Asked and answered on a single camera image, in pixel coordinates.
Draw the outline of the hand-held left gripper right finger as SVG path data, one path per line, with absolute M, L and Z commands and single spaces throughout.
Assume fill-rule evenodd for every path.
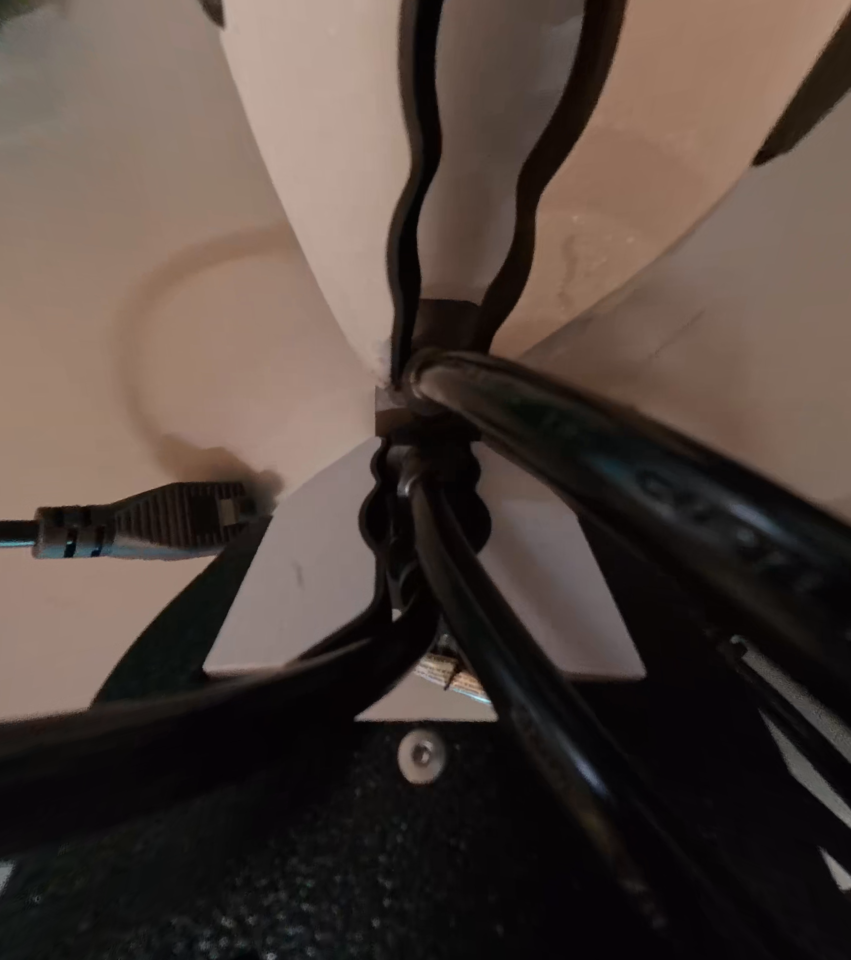
M 479 456 L 491 533 L 478 559 L 552 664 L 577 680 L 646 668 L 574 511 L 502 456 Z

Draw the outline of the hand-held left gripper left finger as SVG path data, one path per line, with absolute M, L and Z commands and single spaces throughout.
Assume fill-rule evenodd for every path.
M 364 612 L 375 557 L 360 533 L 381 449 L 366 440 L 280 501 L 205 662 L 207 674 L 279 669 Z

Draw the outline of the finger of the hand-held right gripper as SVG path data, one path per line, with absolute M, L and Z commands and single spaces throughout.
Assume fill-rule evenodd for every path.
M 441 1 L 227 1 L 255 143 L 348 344 L 383 388 L 412 354 L 438 169 Z
M 669 252 L 744 175 L 850 10 L 595 2 L 518 178 L 484 349 L 520 357 Z

